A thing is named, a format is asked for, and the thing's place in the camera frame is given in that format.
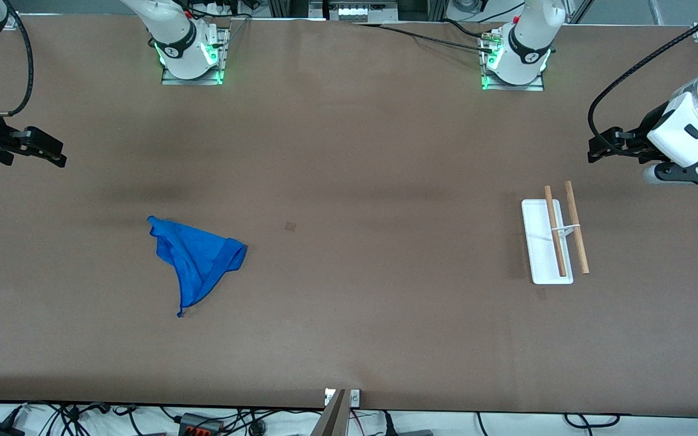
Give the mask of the blue cloth towel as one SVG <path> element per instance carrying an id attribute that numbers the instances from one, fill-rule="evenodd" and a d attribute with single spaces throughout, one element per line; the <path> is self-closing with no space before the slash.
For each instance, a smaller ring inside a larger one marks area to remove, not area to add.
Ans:
<path id="1" fill-rule="evenodd" d="M 148 216 L 147 223 L 157 256 L 176 275 L 178 318 L 210 295 L 226 273 L 241 269 L 247 255 L 247 245 L 233 238 L 156 216 Z"/>

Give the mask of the white rack with wooden rods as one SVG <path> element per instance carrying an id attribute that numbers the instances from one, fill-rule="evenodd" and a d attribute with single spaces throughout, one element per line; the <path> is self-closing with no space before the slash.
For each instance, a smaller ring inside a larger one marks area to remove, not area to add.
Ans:
<path id="1" fill-rule="evenodd" d="M 542 199 L 521 201 L 531 281 L 535 285 L 571 285 L 574 268 L 568 245 L 570 239 L 573 240 L 580 273 L 589 275 L 591 272 L 573 183 L 565 182 L 568 222 L 564 220 L 562 204 L 554 198 L 551 186 L 546 185 L 543 193 L 545 197 Z"/>

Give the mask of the white power strip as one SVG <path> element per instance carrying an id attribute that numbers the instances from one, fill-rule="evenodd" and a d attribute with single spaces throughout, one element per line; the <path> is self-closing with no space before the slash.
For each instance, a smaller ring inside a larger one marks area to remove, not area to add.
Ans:
<path id="1" fill-rule="evenodd" d="M 383 23 L 397 21 L 397 0 L 327 0 L 331 20 L 352 23 Z"/>

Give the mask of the black orange power strip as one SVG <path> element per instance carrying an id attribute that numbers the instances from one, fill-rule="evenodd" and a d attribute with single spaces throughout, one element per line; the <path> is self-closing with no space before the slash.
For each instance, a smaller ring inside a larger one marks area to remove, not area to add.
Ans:
<path id="1" fill-rule="evenodd" d="M 181 416 L 178 436 L 221 436 L 224 422 L 220 418 L 209 418 L 185 413 Z"/>

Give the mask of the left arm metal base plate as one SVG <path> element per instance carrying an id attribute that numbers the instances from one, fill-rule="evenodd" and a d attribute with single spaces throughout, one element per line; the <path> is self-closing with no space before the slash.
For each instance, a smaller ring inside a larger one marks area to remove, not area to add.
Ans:
<path id="1" fill-rule="evenodd" d="M 545 89 L 543 72 L 551 55 L 551 48 L 532 50 L 520 46 L 513 50 L 512 23 L 482 33 L 477 39 L 482 50 L 481 84 L 483 90 L 542 91 Z"/>

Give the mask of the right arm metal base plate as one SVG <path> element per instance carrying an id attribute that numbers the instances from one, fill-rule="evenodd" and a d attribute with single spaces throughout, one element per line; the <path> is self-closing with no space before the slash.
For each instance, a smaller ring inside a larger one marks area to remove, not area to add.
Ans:
<path id="1" fill-rule="evenodd" d="M 224 83 L 229 30 L 215 25 L 196 37 L 181 58 L 172 59 L 156 48 L 162 66 L 163 85 L 214 86 Z"/>

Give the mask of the small metal edge bracket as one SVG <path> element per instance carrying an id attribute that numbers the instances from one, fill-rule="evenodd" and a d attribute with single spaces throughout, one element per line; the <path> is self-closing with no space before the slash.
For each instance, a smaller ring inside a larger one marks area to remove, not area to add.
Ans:
<path id="1" fill-rule="evenodd" d="M 337 392 L 337 389 L 325 389 L 324 391 L 324 406 L 328 406 L 333 396 Z M 361 390 L 360 389 L 350 389 L 349 390 L 349 404 L 350 408 L 358 409 L 361 405 Z"/>

